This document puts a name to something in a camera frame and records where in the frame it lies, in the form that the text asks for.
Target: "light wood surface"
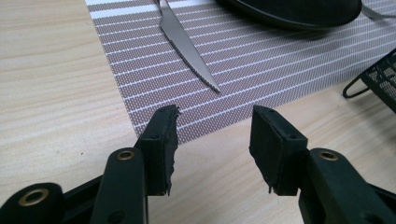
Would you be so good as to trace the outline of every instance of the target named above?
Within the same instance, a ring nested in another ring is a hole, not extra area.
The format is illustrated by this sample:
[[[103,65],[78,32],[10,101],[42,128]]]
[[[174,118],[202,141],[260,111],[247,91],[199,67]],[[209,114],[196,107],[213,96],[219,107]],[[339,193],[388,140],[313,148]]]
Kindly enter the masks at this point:
[[[276,108],[309,148],[343,153],[366,181],[396,192],[396,117],[346,83]],[[150,223],[302,223],[297,197],[268,194],[248,153],[250,119],[179,147],[170,197]],[[0,3],[0,204],[34,183],[64,192],[99,176],[136,141],[82,0]]]

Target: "placemat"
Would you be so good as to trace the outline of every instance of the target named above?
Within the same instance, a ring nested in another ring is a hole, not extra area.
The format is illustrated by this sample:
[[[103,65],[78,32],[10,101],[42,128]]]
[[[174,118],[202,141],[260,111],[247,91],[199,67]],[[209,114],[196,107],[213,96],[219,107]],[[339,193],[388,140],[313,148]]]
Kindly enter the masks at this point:
[[[176,104],[180,144],[249,118],[253,105],[276,107],[355,77],[396,48],[395,20],[360,14],[330,32],[292,32],[235,15],[215,0],[169,0],[219,83],[215,93],[167,41],[153,0],[86,4],[136,134],[157,108]],[[389,0],[367,6],[396,13]]]

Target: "white stripe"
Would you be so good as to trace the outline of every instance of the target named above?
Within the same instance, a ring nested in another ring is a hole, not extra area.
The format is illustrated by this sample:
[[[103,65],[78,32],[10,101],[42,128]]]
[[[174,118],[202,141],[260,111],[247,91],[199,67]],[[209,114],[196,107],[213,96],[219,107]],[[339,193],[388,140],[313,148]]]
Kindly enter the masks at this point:
[[[224,17],[224,16],[227,16],[226,14],[224,14],[224,15],[218,15],[218,16],[213,16],[213,17],[206,17],[206,18],[201,18],[201,19],[194,19],[194,20],[189,20],[189,21],[203,21],[203,20],[207,20],[207,19],[212,19],[212,18],[218,18],[218,17]],[[222,24],[226,24],[226,23],[230,23],[230,22],[236,22],[236,21],[238,21],[238,20],[233,20],[233,21],[223,21],[223,22],[218,22],[218,23],[212,23],[212,24],[207,24],[207,25],[202,25],[202,26],[195,26],[195,27],[191,27],[191,28],[188,28],[188,29],[185,29],[186,31],[189,31],[189,30],[195,30],[195,29],[200,29],[200,28],[203,28],[203,27],[209,27],[209,26],[217,26],[217,25],[222,25]],[[119,30],[119,31],[115,31],[115,32],[108,32],[108,33],[102,33],[102,34],[98,34],[99,36],[103,36],[103,35],[115,35],[115,34],[120,34],[120,33],[127,33],[127,32],[131,32],[131,31],[136,31],[136,30],[146,30],[146,29],[150,29],[150,28],[156,28],[156,27],[159,27],[160,26],[160,24],[158,24],[158,25],[151,25],[151,26],[144,26],[144,27],[139,27],[139,28],[134,28],[134,29],[123,29],[123,30]],[[257,26],[257,25],[249,25],[249,26],[244,26],[244,27],[238,27],[238,28],[233,28],[233,29],[229,29],[229,30],[224,30],[224,31],[221,31],[222,33],[224,33],[224,32],[228,32],[228,31],[232,31],[232,30],[242,30],[242,29],[245,29],[245,28],[248,28],[248,27],[254,27],[254,26]],[[205,34],[205,35],[213,35],[213,34],[217,34],[217,33],[220,33],[220,32],[215,32],[215,33],[208,33],[208,34]]]
[[[143,38],[150,38],[150,37],[154,37],[154,36],[158,36],[158,35],[162,35],[161,33],[155,34],[155,35],[145,35],[145,36],[139,36],[139,37],[132,37],[132,38],[128,38],[128,39],[122,39],[122,40],[115,40],[115,41],[111,41],[111,42],[104,42],[102,45],[106,46],[106,45],[110,45],[110,44],[117,44],[117,43],[121,43],[121,42],[127,42],[127,41],[132,41],[132,40],[138,40],[138,39],[143,39]],[[123,52],[126,51],[124,49],[122,50],[116,50],[118,52]],[[115,51],[109,51],[106,53],[107,54],[112,54]]]
[[[193,6],[207,5],[213,3],[215,3],[214,0],[189,0],[189,1],[171,2],[169,3],[169,6],[171,8],[193,7]],[[159,10],[158,7],[155,4],[152,4],[141,7],[124,7],[124,8],[114,8],[114,9],[108,9],[102,11],[94,11],[91,12],[90,14],[92,19],[95,20],[104,17],[122,16],[122,15],[158,11],[158,10]]]
[[[369,24],[363,24],[363,25],[358,26],[358,27],[364,27],[364,26],[367,26],[367,25],[369,25]],[[372,31],[367,31],[367,32],[365,32],[365,33],[359,33],[359,34],[355,34],[355,35],[361,35],[361,34],[371,33]],[[340,31],[338,31],[338,32],[334,32],[334,34],[336,34],[336,33],[341,33],[341,32],[344,32],[344,30],[340,30]],[[281,37],[284,37],[284,36],[278,36],[278,37],[271,38],[271,39],[264,39],[262,42],[266,42],[266,41],[278,39],[278,38],[281,38]],[[334,39],[334,40],[332,40],[331,42],[322,43],[322,44],[320,44],[320,45],[314,45],[314,46],[312,46],[312,47],[310,47],[310,48],[307,48],[307,49],[314,49],[314,48],[317,48],[317,47],[319,47],[319,46],[324,46],[324,45],[327,45],[327,44],[329,44],[329,43],[336,42],[336,41],[339,41],[339,40],[340,40],[340,38]],[[238,56],[235,56],[235,57],[232,57],[232,58],[227,58],[227,59],[215,61],[215,62],[212,62],[212,63],[208,63],[207,65],[214,64],[214,63],[226,62],[226,61],[230,61],[230,60],[235,59],[235,58],[246,57],[247,55],[250,55],[250,54],[256,54],[256,53],[259,53],[259,52],[264,52],[264,51],[267,51],[267,50],[270,50],[270,49],[277,49],[277,48],[285,47],[285,46],[287,46],[287,45],[292,45],[292,44],[295,44],[295,42],[289,42],[289,43],[287,43],[287,44],[285,44],[285,45],[274,46],[274,47],[267,48],[267,49],[260,49],[260,50],[257,50],[257,51],[250,52],[250,53],[248,53],[248,54],[238,55]],[[348,47],[351,47],[351,46],[354,46],[354,45],[356,45],[356,44],[349,45],[349,46],[345,46],[345,47],[343,47],[343,48],[348,48]],[[216,76],[216,75],[218,75],[218,74],[225,73],[225,72],[230,72],[230,71],[233,71],[233,70],[236,70],[236,69],[240,69],[240,68],[242,68],[242,67],[251,66],[251,65],[256,64],[256,63],[263,63],[263,62],[266,62],[266,61],[269,61],[269,60],[273,60],[273,59],[275,59],[275,58],[281,58],[281,57],[284,57],[284,56],[287,56],[287,55],[292,55],[292,54],[294,54],[294,53],[297,53],[297,52],[300,52],[300,51],[304,51],[304,50],[307,50],[307,49],[300,49],[300,50],[293,51],[293,52],[290,52],[290,53],[287,53],[287,54],[279,55],[279,56],[277,56],[277,57],[268,58],[268,59],[261,60],[261,61],[257,61],[257,62],[254,62],[254,63],[244,64],[244,65],[241,65],[241,66],[238,66],[238,67],[229,68],[229,69],[223,70],[223,71],[221,71],[221,72],[219,72],[219,73],[214,73],[214,74],[212,74],[212,76]],[[158,66],[158,65],[157,65],[157,64],[153,64],[152,66],[147,66],[146,68],[149,69],[150,67],[154,67],[154,66]],[[114,76],[124,75],[124,74],[128,74],[128,73],[130,73],[130,72],[133,72],[133,70],[131,70],[131,71],[126,71],[126,72],[122,72],[122,73],[117,73],[117,74],[114,74]]]
[[[158,89],[155,89],[155,90],[147,91],[147,92],[144,92],[144,93],[139,93],[138,95],[134,95],[134,96],[131,96],[131,97],[123,98],[123,101],[127,101],[129,99],[135,98],[136,96],[147,95],[147,94],[150,94],[150,93],[155,92],[155,91],[161,91],[161,90],[165,90],[165,89],[168,89],[168,88],[176,87],[176,86],[179,86],[179,85],[187,84],[187,83],[190,83],[190,82],[193,82],[193,81],[195,81],[195,79],[188,79],[186,81],[178,82],[178,83],[175,83],[175,84],[172,84],[172,85],[169,85],[169,86],[161,87],[161,88],[158,88]],[[187,95],[190,95],[190,94],[193,94],[193,93],[196,94],[196,92],[191,92],[191,93],[188,93],[186,95],[183,95],[183,97],[185,97]]]
[[[198,11],[189,11],[189,12],[179,13],[177,15],[190,15],[190,14],[197,14],[197,13],[202,13],[202,12],[207,12],[207,11],[219,11],[219,10],[222,10],[222,8],[221,7],[217,7],[217,8],[198,10]],[[157,20],[160,17],[151,17],[151,18],[145,18],[145,19],[140,19],[140,20],[135,20],[135,21],[117,21],[117,22],[113,22],[113,23],[106,23],[106,24],[96,25],[95,27],[104,27],[104,26],[111,26],[111,25],[117,25],[117,24],[126,24],[126,23],[132,23],[132,22],[137,22],[137,21],[152,21],[152,20]]]
[[[282,37],[282,36],[274,37],[274,38],[271,38],[271,39],[265,39],[264,42],[265,42],[265,41],[274,40],[274,39],[278,39],[278,38],[280,38],[280,37]],[[270,50],[270,49],[278,49],[278,48],[282,48],[282,47],[285,47],[285,46],[287,46],[287,45],[292,45],[292,44],[295,44],[295,42],[290,42],[290,43],[287,43],[287,44],[284,44],[284,45],[278,45],[278,46],[274,46],[274,47],[271,47],[271,48],[262,49],[262,50],[259,50],[259,51],[253,51],[253,52],[251,52],[251,54],[252,54],[252,53],[255,53],[255,52],[267,51],[267,50]],[[323,43],[323,44],[321,44],[321,45],[315,45],[315,46],[312,46],[312,47],[307,48],[307,49],[314,49],[314,48],[316,48],[316,47],[318,47],[318,46],[323,46],[323,45],[327,45],[327,44],[329,44],[329,42]],[[145,48],[145,47],[146,47],[146,46],[138,47],[138,48],[135,48],[135,49],[142,49],[142,48]],[[304,50],[307,50],[307,49],[300,49],[300,50],[293,51],[293,52],[290,52],[290,53],[287,53],[287,54],[278,55],[278,56],[273,57],[273,58],[268,58],[268,59],[261,60],[261,61],[257,61],[257,62],[254,62],[254,63],[244,64],[244,65],[241,65],[241,66],[238,66],[238,67],[233,67],[233,68],[230,68],[230,69],[227,69],[227,70],[223,70],[223,71],[218,72],[218,73],[213,73],[212,76],[215,76],[215,75],[218,75],[218,74],[222,74],[222,73],[226,73],[226,72],[230,72],[230,71],[233,71],[233,70],[242,68],[242,67],[248,67],[248,66],[251,66],[251,65],[256,64],[256,63],[263,63],[263,62],[266,62],[266,61],[269,61],[269,60],[273,60],[273,59],[275,59],[275,58],[281,58],[281,57],[284,57],[284,56],[287,56],[287,55],[291,55],[291,54],[294,54],[294,53],[297,53],[297,52],[300,52],[300,51],[304,51]],[[227,59],[215,61],[215,62],[213,62],[213,63],[221,63],[221,62],[229,61],[229,60],[231,60],[231,59],[233,59],[233,58],[227,58]],[[131,69],[131,70],[127,70],[127,71],[125,71],[125,72],[115,73],[114,76],[115,76],[115,77],[117,77],[117,76],[122,76],[122,75],[126,75],[126,74],[129,74],[129,73],[135,72],[135,71],[140,71],[140,70],[144,70],[144,69],[150,69],[150,68],[152,68],[152,67],[158,67],[159,65],[162,65],[162,64],[163,64],[163,63],[160,63],[160,64],[155,63],[155,64],[152,64],[152,65],[150,65],[150,66],[143,67],[143,68]]]
[[[255,102],[258,102],[258,101],[260,101],[260,100],[266,99],[266,98],[268,98],[268,97],[275,96],[275,95],[278,95],[278,94],[280,94],[280,93],[282,93],[282,92],[289,91],[289,90],[292,90],[292,89],[294,89],[294,88],[300,87],[300,86],[302,86],[302,85],[304,85],[304,84],[307,84],[307,83],[310,83],[310,82],[313,82],[313,81],[316,81],[316,80],[319,80],[319,79],[328,77],[328,76],[330,76],[330,75],[332,75],[332,74],[334,74],[334,73],[336,73],[336,72],[345,70],[346,68],[349,68],[349,67],[353,67],[353,66],[355,66],[356,64],[371,61],[373,58],[377,58],[377,57],[375,56],[375,57],[372,57],[372,58],[369,58],[369,59],[366,59],[366,60],[363,60],[363,61],[360,61],[360,62],[356,62],[356,63],[350,64],[350,65],[347,66],[347,67],[343,67],[342,69],[339,69],[339,70],[330,72],[329,74],[326,74],[325,76],[316,77],[316,78],[310,79],[310,80],[308,80],[308,81],[305,81],[305,82],[302,82],[302,83],[298,83],[297,85],[287,87],[286,89],[283,89],[283,90],[281,90],[281,91],[276,91],[276,92],[273,92],[273,93],[271,93],[271,94],[265,95],[265,96],[263,96],[263,97],[261,97],[261,98],[259,98],[259,99],[254,99],[254,100],[252,100],[252,101],[245,102],[245,103],[243,103],[243,104],[241,104],[241,105],[238,105],[238,106],[235,106],[235,107],[231,107],[231,108],[228,108],[228,109],[226,109],[226,110],[222,110],[222,111],[220,111],[219,113],[216,113],[216,114],[210,115],[210,116],[208,116],[208,117],[204,117],[204,118],[202,118],[202,119],[198,119],[198,120],[195,120],[195,121],[193,121],[193,122],[191,122],[191,123],[187,123],[187,124],[185,124],[185,125],[182,125],[182,126],[180,126],[180,127],[177,127],[177,130],[178,130],[178,131],[179,131],[179,130],[182,130],[182,129],[187,128],[187,127],[189,127],[189,126],[191,126],[191,125],[193,125],[193,124],[203,122],[203,121],[205,121],[205,120],[207,120],[207,119],[215,118],[215,117],[217,117],[217,116],[220,116],[220,115],[222,115],[222,114],[228,113],[228,112],[233,111],[233,110],[235,110],[235,109],[238,109],[238,108],[240,108],[240,107],[243,107],[243,106],[246,106],[246,105],[251,105],[251,104],[253,104],[253,103],[255,103]],[[223,100],[223,99],[228,98],[229,96],[232,96],[232,95],[227,95],[226,97],[221,97],[221,98],[219,98],[219,99],[217,99],[217,100],[214,100],[214,101]],[[139,128],[139,127],[141,127],[141,126],[147,125],[148,123],[149,123],[148,121],[143,122],[143,123],[139,123],[139,124],[135,125],[135,127],[136,127],[136,128]]]
[[[145,46],[139,46],[139,47],[135,47],[135,48],[131,48],[131,49],[120,49],[120,50],[116,50],[116,51],[112,51],[112,52],[109,52],[109,53],[106,53],[106,55],[109,55],[109,54],[115,54],[115,53],[121,53],[121,52],[125,52],[125,51],[128,51],[128,50],[133,50],[133,49],[144,49],[144,48],[148,48],[148,47],[153,47],[153,46],[158,46],[158,45],[161,45],[161,44],[167,44],[167,43],[169,43],[169,42],[159,42],[159,43],[155,43],[155,44],[150,44],[150,45],[145,45]]]
[[[132,85],[137,84],[137,83],[154,80],[154,79],[160,78],[160,77],[167,77],[167,76],[171,76],[173,74],[177,74],[177,73],[181,73],[181,72],[187,72],[187,71],[190,71],[190,68],[184,68],[184,69],[177,70],[177,71],[174,71],[174,72],[165,73],[165,74],[162,74],[162,75],[159,75],[159,76],[156,76],[156,77],[149,77],[149,78],[138,80],[138,81],[135,81],[135,82],[126,83],[126,84],[120,85],[120,89],[132,86]]]
[[[153,68],[153,67],[166,65],[166,64],[169,64],[169,63],[177,63],[177,62],[181,62],[181,61],[182,61],[182,59],[175,59],[173,61],[168,61],[168,62],[165,62],[165,63],[156,63],[155,65],[149,65],[149,66],[140,67],[140,68],[128,70],[128,71],[125,71],[125,72],[117,73],[114,76],[121,76],[121,75],[125,75],[125,74],[128,74],[128,73],[138,72],[138,71],[141,71],[141,70],[145,70],[145,69],[149,69],[149,68]]]
[[[380,46],[375,46],[375,47],[372,47],[372,48],[370,48],[370,49],[375,49],[375,48],[378,48],[378,47],[383,47],[383,46],[386,46],[387,44],[389,44],[389,43],[385,43],[385,44],[382,44],[382,45],[380,45]],[[256,88],[259,88],[260,86],[265,86],[265,85],[268,85],[268,84],[270,84],[270,83],[283,80],[283,79],[285,79],[285,78],[287,78],[287,77],[294,77],[294,76],[296,76],[296,75],[298,75],[298,74],[301,74],[302,72],[307,72],[307,71],[316,69],[316,68],[318,68],[318,67],[322,67],[322,66],[325,65],[325,64],[331,64],[331,63],[334,63],[334,62],[337,62],[337,61],[342,61],[343,59],[348,58],[348,57],[350,57],[351,55],[356,55],[356,54],[362,53],[362,52],[364,52],[364,51],[368,51],[368,50],[370,50],[370,49],[365,49],[365,50],[362,50],[362,51],[358,51],[358,52],[355,52],[355,53],[353,53],[353,54],[349,54],[349,55],[347,55],[347,56],[344,56],[344,57],[342,57],[342,58],[338,58],[337,60],[334,60],[334,61],[331,61],[331,62],[328,62],[328,63],[324,63],[324,64],[321,64],[321,65],[313,66],[313,67],[310,67],[310,68],[305,69],[305,70],[303,70],[303,71],[299,71],[299,72],[297,72],[297,73],[294,73],[294,74],[292,74],[292,75],[288,75],[288,76],[286,76],[286,77],[277,78],[277,79],[268,81],[268,82],[266,82],[266,83],[262,83],[262,84],[260,84],[260,85],[250,87],[249,89],[245,89],[245,90],[240,91],[240,92],[237,92],[237,93],[243,93],[243,92],[245,92],[245,91],[254,90],[254,89],[256,89]],[[318,56],[318,55],[313,56],[313,57],[310,57],[310,58],[308,58],[308,59],[303,59],[303,60],[300,60],[300,61],[294,62],[294,63],[300,63],[300,62],[302,62],[302,61],[307,61],[307,60],[312,59],[312,58],[315,58],[315,57],[317,57],[317,56]],[[364,60],[364,61],[359,61],[359,62],[357,62],[357,63],[353,63],[352,65],[359,64],[359,63],[363,63],[363,62],[372,60],[373,58],[377,58],[377,57],[378,57],[378,56],[374,56],[374,57],[372,57],[372,58],[370,58],[370,59],[367,59],[367,60]],[[281,67],[281,66],[279,66],[279,67],[274,67],[274,68],[271,68],[271,69],[269,69],[269,70],[262,71],[262,72],[260,72],[260,73],[258,73],[258,74],[252,74],[252,75],[250,75],[250,76],[242,77],[242,78],[240,78],[240,79],[246,79],[246,78],[249,78],[249,77],[254,77],[254,76],[257,76],[257,75],[259,75],[259,74],[262,74],[262,73],[265,73],[265,72],[269,72],[269,71],[278,69],[278,68],[280,68],[280,67]],[[342,70],[345,70],[345,68],[336,70],[336,71],[332,72],[332,74],[335,73],[335,72],[342,71]],[[227,82],[227,83],[221,83],[221,84],[219,84],[219,85],[220,85],[220,86],[224,86],[224,85],[228,85],[228,84],[230,84],[230,83],[233,83],[233,82],[235,82],[235,81],[237,81],[237,80],[232,80],[232,81],[229,81],[229,82]],[[192,95],[193,93],[196,94],[196,93],[201,92],[201,91],[203,91],[203,90],[199,90],[199,91],[197,91],[197,92],[191,92],[191,93],[189,93],[188,95]],[[232,94],[230,94],[230,95],[226,95],[226,96],[224,96],[224,97],[220,97],[220,98],[215,99],[215,100],[212,100],[212,101],[210,101],[210,102],[204,102],[204,103],[199,104],[199,105],[195,105],[195,106],[192,106],[192,107],[189,107],[189,108],[185,108],[185,109],[183,109],[183,111],[181,111],[181,112],[186,112],[186,111],[188,111],[188,110],[190,110],[190,109],[194,109],[195,107],[198,107],[198,106],[207,105],[207,104],[210,104],[210,103],[213,103],[213,102],[216,102],[216,101],[220,101],[220,100],[226,99],[226,98],[228,98],[228,97],[230,97],[230,96],[233,96],[233,95],[235,95],[235,93],[232,93]],[[184,98],[184,97],[186,97],[186,95],[178,96],[178,97],[176,97],[176,98],[178,99],[178,98]],[[160,105],[160,104],[163,104],[163,103],[166,103],[166,102],[172,102],[172,101],[174,101],[176,98],[168,99],[168,100],[165,100],[165,101],[162,101],[162,102],[158,102],[158,103],[156,103],[156,104],[154,104],[154,105],[148,105],[148,106],[145,106],[145,107],[142,107],[142,108],[138,108],[138,109],[129,111],[128,113],[132,114],[132,113],[138,112],[138,111],[140,111],[140,110],[144,110],[144,109],[147,109],[147,108],[154,107],[155,105]],[[143,126],[143,125],[146,125],[146,122],[137,124],[135,127],[140,127],[140,126]]]
[[[145,55],[145,56],[135,57],[135,58],[132,58],[132,59],[126,59],[126,60],[117,61],[117,62],[111,63],[110,65],[115,65],[115,64],[119,64],[119,63],[128,63],[128,62],[132,62],[132,61],[136,61],[136,60],[141,60],[141,59],[145,59],[145,58],[150,58],[150,57],[155,57],[155,56],[171,53],[171,52],[174,52],[174,51],[175,51],[174,49],[167,50],[167,51],[161,51],[159,53],[153,53],[153,54],[150,54],[150,55]]]
[[[87,6],[92,6],[92,5],[99,5],[99,4],[130,2],[130,1],[131,0],[85,0],[85,4],[87,4]]]

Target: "black wire basket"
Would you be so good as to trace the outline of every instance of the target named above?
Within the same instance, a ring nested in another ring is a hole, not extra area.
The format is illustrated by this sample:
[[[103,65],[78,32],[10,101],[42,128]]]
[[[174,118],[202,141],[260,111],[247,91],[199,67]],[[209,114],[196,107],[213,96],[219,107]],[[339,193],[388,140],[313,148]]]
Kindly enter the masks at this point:
[[[361,79],[367,88],[351,95],[347,90]],[[355,77],[343,90],[345,98],[352,98],[368,90],[373,91],[396,113],[396,49]]]

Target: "bolt hole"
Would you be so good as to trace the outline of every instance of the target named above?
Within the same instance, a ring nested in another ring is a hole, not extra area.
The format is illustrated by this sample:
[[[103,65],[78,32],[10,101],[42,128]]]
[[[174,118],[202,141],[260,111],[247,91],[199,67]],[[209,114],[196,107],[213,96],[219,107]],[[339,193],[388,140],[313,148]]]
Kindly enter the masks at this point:
[[[30,190],[29,192],[25,193],[20,200],[18,201],[18,204],[20,206],[31,206],[37,203],[41,203],[44,199],[47,198],[49,195],[49,191],[47,189],[33,189]]]
[[[337,161],[338,160],[338,156],[331,152],[322,151],[319,153],[319,156],[322,159],[325,159],[327,161]]]
[[[127,161],[131,159],[134,156],[133,151],[122,151],[119,154],[117,154],[117,159],[120,161]]]
[[[115,211],[107,217],[107,222],[111,224],[121,223],[125,219],[123,211]]]
[[[361,213],[361,217],[368,221],[369,223],[373,224],[382,224],[384,223],[381,219],[381,217],[377,216],[376,214],[371,214],[371,213]]]

